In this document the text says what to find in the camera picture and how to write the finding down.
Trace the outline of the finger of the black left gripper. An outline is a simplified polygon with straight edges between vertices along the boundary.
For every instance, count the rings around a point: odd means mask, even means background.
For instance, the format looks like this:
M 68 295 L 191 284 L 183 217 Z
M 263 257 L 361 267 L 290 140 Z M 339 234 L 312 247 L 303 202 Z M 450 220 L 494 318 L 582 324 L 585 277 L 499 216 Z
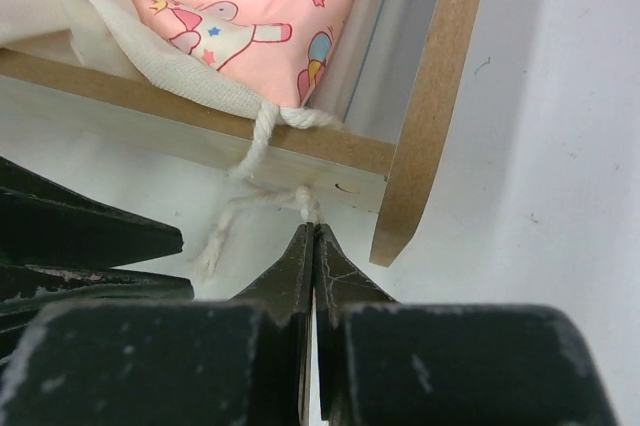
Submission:
M 178 254 L 181 231 L 82 196 L 1 159 L 1 257 L 106 270 Z
M 74 298 L 191 299 L 182 277 L 108 269 L 62 269 L 36 265 L 1 267 L 1 332 L 24 327 L 46 304 Z

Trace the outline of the pink unicorn print mattress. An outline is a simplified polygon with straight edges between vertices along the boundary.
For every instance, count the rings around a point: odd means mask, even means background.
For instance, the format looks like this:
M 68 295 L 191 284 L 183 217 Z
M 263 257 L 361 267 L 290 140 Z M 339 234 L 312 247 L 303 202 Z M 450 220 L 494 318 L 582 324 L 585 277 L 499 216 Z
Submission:
M 334 126 L 334 96 L 368 38 L 366 0 L 1 0 L 1 49 L 138 81 L 253 120 L 231 169 L 249 184 L 275 128 Z

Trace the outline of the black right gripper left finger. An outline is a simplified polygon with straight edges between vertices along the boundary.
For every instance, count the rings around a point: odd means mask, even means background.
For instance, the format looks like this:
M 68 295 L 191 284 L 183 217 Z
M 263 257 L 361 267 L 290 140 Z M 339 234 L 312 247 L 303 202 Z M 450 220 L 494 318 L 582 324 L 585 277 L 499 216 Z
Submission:
M 5 425 L 305 425 L 315 229 L 227 301 L 74 299 L 27 325 Z

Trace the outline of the wooden striped pet bed frame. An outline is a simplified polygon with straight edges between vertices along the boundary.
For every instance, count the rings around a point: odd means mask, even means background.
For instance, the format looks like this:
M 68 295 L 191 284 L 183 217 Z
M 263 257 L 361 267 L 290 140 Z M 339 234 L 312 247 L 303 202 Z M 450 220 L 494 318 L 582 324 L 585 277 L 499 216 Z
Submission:
M 414 237 L 458 96 L 480 0 L 436 0 L 395 143 L 334 126 L 280 124 L 257 178 L 307 184 L 377 215 L 371 260 L 389 266 Z M 13 109 L 218 169 L 249 148 L 249 119 L 138 81 L 3 50 L 1 84 Z

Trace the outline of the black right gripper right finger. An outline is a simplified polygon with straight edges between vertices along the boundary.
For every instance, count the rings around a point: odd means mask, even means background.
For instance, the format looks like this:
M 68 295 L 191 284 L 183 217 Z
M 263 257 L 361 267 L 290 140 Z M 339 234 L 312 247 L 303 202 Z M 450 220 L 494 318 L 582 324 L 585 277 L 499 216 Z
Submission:
M 403 304 L 315 232 L 320 411 L 332 425 L 613 425 L 588 345 L 532 304 Z

